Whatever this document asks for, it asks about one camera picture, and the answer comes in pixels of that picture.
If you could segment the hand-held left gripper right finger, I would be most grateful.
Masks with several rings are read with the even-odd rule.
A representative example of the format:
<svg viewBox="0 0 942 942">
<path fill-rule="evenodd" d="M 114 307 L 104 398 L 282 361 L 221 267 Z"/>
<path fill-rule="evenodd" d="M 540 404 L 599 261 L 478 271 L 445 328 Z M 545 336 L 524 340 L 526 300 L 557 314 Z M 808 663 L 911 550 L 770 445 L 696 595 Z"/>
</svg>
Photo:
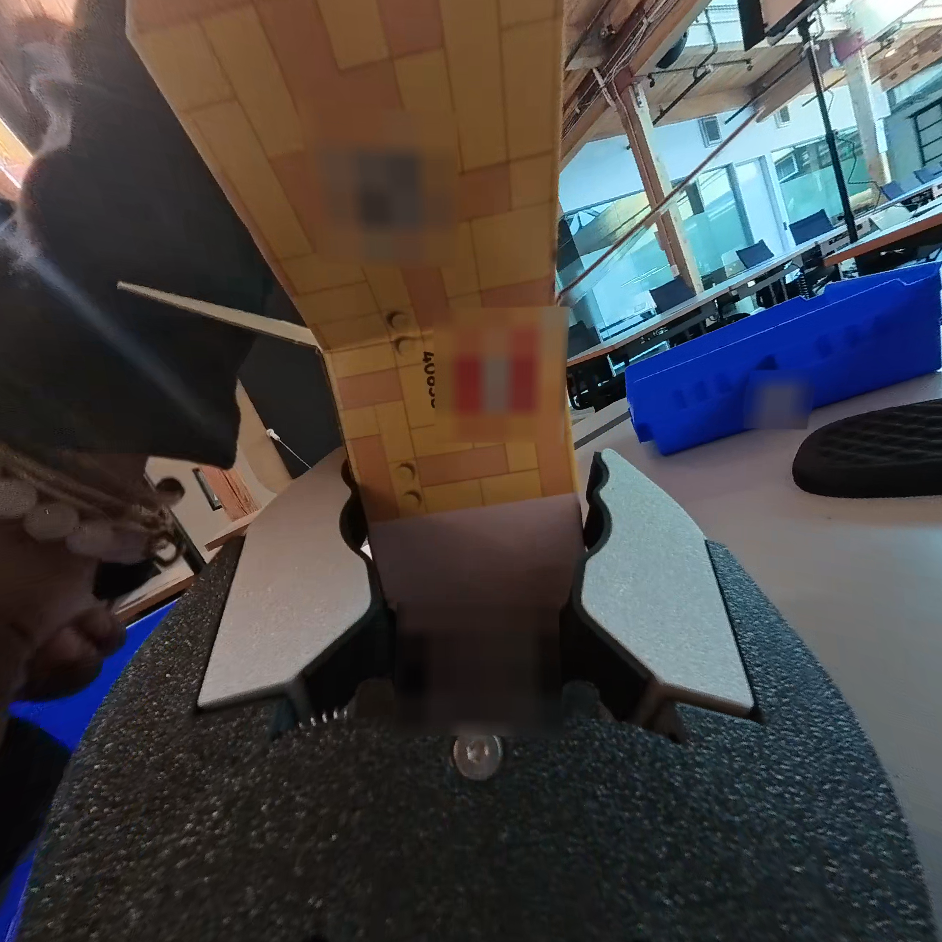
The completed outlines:
<svg viewBox="0 0 942 942">
<path fill-rule="evenodd" d="M 567 686 L 604 717 L 674 739 L 677 708 L 753 719 L 756 700 L 707 539 L 667 492 L 612 449 L 595 452 L 585 553 L 560 614 Z"/>
</svg>

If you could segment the hanging black monitor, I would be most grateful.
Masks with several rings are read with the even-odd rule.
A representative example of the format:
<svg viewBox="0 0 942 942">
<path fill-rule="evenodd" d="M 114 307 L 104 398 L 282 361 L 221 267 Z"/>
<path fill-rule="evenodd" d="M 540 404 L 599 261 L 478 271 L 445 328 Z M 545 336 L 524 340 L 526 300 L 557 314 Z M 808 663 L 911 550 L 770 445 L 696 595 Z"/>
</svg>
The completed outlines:
<svg viewBox="0 0 942 942">
<path fill-rule="evenodd" d="M 826 1 L 737 1 L 741 41 L 748 52 L 765 42 L 775 45 L 810 18 Z"/>
</svg>

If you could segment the black mesh pad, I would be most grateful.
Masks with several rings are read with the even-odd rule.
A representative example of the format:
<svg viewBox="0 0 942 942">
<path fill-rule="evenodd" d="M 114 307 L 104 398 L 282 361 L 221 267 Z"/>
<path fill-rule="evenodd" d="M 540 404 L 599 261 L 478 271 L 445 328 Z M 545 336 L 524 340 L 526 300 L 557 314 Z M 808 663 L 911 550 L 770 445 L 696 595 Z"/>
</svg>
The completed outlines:
<svg viewBox="0 0 942 942">
<path fill-rule="evenodd" d="M 941 400 L 869 411 L 813 431 L 796 452 L 792 477 L 821 497 L 940 497 Z"/>
</svg>

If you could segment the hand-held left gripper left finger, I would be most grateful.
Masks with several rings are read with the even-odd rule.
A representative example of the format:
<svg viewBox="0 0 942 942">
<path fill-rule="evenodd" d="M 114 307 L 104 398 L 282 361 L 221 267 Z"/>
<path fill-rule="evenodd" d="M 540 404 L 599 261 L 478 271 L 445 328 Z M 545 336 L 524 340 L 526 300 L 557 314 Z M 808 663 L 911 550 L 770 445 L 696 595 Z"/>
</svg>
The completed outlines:
<svg viewBox="0 0 942 942">
<path fill-rule="evenodd" d="M 338 719 L 392 672 L 392 623 L 364 552 L 366 518 L 338 447 L 249 525 L 197 707 L 285 700 L 295 718 Z"/>
</svg>

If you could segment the wooden pillar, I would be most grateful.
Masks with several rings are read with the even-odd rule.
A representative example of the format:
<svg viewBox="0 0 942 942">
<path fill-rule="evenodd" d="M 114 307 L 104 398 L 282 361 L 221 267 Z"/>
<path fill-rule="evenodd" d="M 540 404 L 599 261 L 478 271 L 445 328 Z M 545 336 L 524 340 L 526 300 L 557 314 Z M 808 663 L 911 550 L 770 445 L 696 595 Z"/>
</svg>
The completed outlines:
<svg viewBox="0 0 942 942">
<path fill-rule="evenodd" d="M 628 137 L 630 150 L 640 173 L 649 206 L 655 208 L 673 190 L 673 184 L 654 141 L 654 125 L 642 85 L 623 72 L 614 79 L 613 95 L 622 127 Z M 702 289 L 700 271 L 692 247 L 680 218 L 677 206 L 672 205 L 657 219 L 656 240 L 664 250 L 671 270 L 699 294 Z"/>
</svg>

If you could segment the long office table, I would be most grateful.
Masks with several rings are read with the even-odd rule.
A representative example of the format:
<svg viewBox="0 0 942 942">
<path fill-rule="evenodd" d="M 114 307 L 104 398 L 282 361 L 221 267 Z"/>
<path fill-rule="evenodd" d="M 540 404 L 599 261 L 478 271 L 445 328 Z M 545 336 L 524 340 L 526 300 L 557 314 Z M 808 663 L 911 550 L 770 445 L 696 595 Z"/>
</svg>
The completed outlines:
<svg viewBox="0 0 942 942">
<path fill-rule="evenodd" d="M 624 396 L 621 374 L 633 362 L 731 325 L 748 315 L 796 298 L 816 297 L 843 278 L 838 256 L 859 249 L 859 258 L 927 253 L 940 242 L 940 183 L 924 183 L 883 200 L 855 220 L 857 240 L 844 228 L 774 254 L 750 270 L 722 266 L 720 280 L 676 308 L 657 314 L 649 291 L 614 323 L 570 329 L 567 391 L 576 414 L 601 410 Z"/>
</svg>

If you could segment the blue plastic bin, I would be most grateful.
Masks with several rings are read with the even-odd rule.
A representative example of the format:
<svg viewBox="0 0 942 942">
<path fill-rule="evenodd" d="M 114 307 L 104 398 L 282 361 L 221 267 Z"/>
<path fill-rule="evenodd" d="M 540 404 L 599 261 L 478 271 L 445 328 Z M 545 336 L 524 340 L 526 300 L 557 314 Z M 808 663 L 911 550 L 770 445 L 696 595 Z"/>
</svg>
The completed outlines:
<svg viewBox="0 0 942 942">
<path fill-rule="evenodd" d="M 171 596 L 163 605 L 152 607 L 132 622 L 127 628 L 124 646 L 105 660 L 100 674 L 87 688 L 57 700 L 15 702 L 11 705 L 10 716 L 38 726 L 73 752 L 138 649 L 163 623 L 182 596 L 182 593 Z"/>
<path fill-rule="evenodd" d="M 795 387 L 808 413 L 940 369 L 940 263 L 841 281 L 625 370 L 639 441 L 663 455 L 756 427 L 757 398 Z"/>
</svg>

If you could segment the yellow brick-print cardboard box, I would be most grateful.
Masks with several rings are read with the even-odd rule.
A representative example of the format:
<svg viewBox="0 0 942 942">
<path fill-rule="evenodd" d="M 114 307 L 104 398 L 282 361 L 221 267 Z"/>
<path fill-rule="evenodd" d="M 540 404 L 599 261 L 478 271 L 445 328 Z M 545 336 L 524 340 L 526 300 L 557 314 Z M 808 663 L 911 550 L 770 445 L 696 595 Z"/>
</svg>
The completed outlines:
<svg viewBox="0 0 942 942">
<path fill-rule="evenodd" d="M 554 640 L 583 551 L 563 2 L 128 2 L 126 25 L 320 348 L 386 602 Z"/>
</svg>

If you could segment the person's right hand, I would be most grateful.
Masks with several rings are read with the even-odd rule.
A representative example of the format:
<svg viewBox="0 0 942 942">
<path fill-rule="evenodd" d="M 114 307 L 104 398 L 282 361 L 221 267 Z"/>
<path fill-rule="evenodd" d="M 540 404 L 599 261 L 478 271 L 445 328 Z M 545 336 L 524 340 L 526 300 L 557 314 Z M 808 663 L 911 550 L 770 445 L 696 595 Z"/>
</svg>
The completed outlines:
<svg viewBox="0 0 942 942">
<path fill-rule="evenodd" d="M 22 524 L 1 527 L 1 704 L 70 696 L 126 640 L 93 593 L 99 561 L 40 543 Z"/>
</svg>

